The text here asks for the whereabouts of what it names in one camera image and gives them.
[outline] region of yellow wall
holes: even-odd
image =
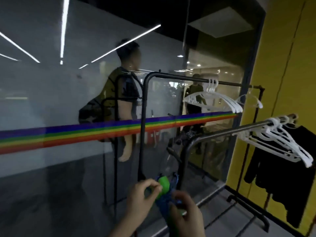
[[[275,105],[274,116],[297,113],[299,124],[316,134],[314,121],[316,114],[314,104],[316,101],[316,0],[271,0],[251,84],[262,85],[266,88],[262,99],[263,109],[259,111],[257,121],[269,118]],[[253,116],[253,108],[245,109],[241,124],[251,123]],[[237,187],[245,148],[246,144],[238,140],[227,179],[227,185],[233,189]],[[254,148],[251,147],[246,169],[253,150]],[[242,181],[240,193],[255,204],[264,206],[267,193],[255,184]],[[286,222],[286,210],[281,203],[270,200],[267,211]],[[314,182],[298,229],[303,235],[308,232],[315,213],[316,184]]]

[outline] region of rainbow stripe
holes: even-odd
[[[212,112],[146,119],[145,131],[194,125],[234,118],[232,112]],[[140,119],[107,121],[78,125],[52,126],[12,131],[0,131],[0,155],[78,142],[101,140],[140,133]]]

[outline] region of person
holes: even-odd
[[[129,39],[123,39],[117,43],[116,47],[128,42]],[[135,120],[137,98],[139,93],[133,77],[129,70],[138,70],[141,63],[141,52],[139,44],[132,41],[116,50],[118,57],[121,60],[121,66],[112,71],[102,89],[99,98],[113,98],[115,91],[118,92],[118,118],[119,120]],[[106,100],[105,107],[105,120],[111,120],[115,117],[115,101]],[[132,155],[133,146],[136,142],[135,135],[125,135],[124,138],[119,138],[119,146],[124,146],[123,152],[119,154],[119,161],[124,162],[129,160]]]
[[[144,191],[152,187],[150,196],[145,198]],[[130,237],[148,215],[162,186],[153,179],[137,183],[127,197],[127,208],[124,217],[111,231],[109,237]],[[170,217],[175,224],[179,237],[205,237],[203,216],[191,197],[183,191],[174,191],[173,197],[181,200],[186,214],[182,216],[177,207],[170,203]]]
[[[196,74],[193,75],[193,77],[200,78],[200,75],[196,73]],[[194,81],[193,85],[190,85],[186,89],[185,97],[187,97],[188,95],[191,95],[193,93],[201,92],[201,91],[203,91],[203,86],[200,85],[198,82]],[[199,102],[200,104],[203,102],[206,105],[205,99],[202,98],[201,96],[197,96],[196,99],[197,99],[197,102]],[[186,103],[186,102],[185,102],[185,107],[186,107],[186,113],[187,114],[199,114],[199,113],[202,113],[202,107],[199,107],[199,106],[196,106],[196,105],[192,105],[192,104],[189,104],[189,103]],[[203,125],[202,123],[193,125],[192,131],[195,131],[196,134],[202,134],[203,133],[203,128],[201,128],[202,125]],[[189,132],[190,129],[191,129],[190,125],[187,125],[187,126],[183,127],[183,131],[185,133]],[[197,146],[196,146],[196,154],[198,154],[198,155],[200,155],[202,153],[201,152],[201,145],[202,145],[202,143],[198,143]]]

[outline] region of short hair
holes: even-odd
[[[116,44],[116,47],[128,42],[130,39],[125,38],[121,40],[119,43]],[[139,44],[136,43],[135,41],[132,41],[125,46],[122,46],[116,50],[116,53],[118,54],[118,57],[120,58],[121,61],[124,61],[128,59],[131,54],[136,51],[139,48]]]

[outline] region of white plastic hanger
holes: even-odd
[[[260,109],[263,108],[263,104],[261,103],[261,101],[260,101],[256,96],[254,96],[254,95],[251,94],[251,91],[252,91],[252,90],[253,90],[253,86],[252,86],[252,89],[249,90],[247,94],[243,94],[243,95],[239,96],[239,97],[236,99],[237,103],[238,103],[238,104],[241,104],[241,105],[244,105],[245,103],[242,103],[242,102],[241,102],[241,98],[242,98],[243,96],[246,96],[246,97],[247,97],[247,96],[251,96],[251,97],[253,97],[253,98],[255,98],[255,99],[257,100],[257,104],[255,105],[255,107],[259,107]]]
[[[300,145],[298,145],[292,136],[283,129],[282,126],[287,124],[290,120],[287,116],[284,117],[284,119],[285,121],[282,122],[279,118],[270,118],[269,120],[272,121],[273,125],[265,125],[263,127],[253,129],[259,139],[251,136],[250,131],[242,131],[237,133],[237,135],[241,140],[281,158],[292,162],[302,160],[306,167],[312,166],[312,156]],[[275,141],[285,150],[271,146],[260,141],[260,139],[265,141]]]
[[[217,86],[218,86],[218,80],[216,80],[216,79],[212,80],[212,83],[211,83],[211,79],[209,79],[209,86],[207,87],[206,91],[192,93],[191,95],[188,95],[187,97],[185,97],[183,99],[183,101],[185,101],[189,104],[196,105],[199,107],[204,107],[207,109],[213,109],[213,110],[216,109],[219,111],[226,111],[227,108],[217,108],[217,107],[214,107],[214,106],[208,105],[208,104],[204,105],[202,103],[199,103],[196,100],[196,97],[199,95],[203,99],[208,99],[208,100],[222,98],[224,100],[224,102],[229,106],[229,108],[231,109],[231,111],[233,113],[242,112],[243,111],[242,107],[235,100],[231,99],[230,97],[228,97],[226,95],[215,92],[215,89]]]

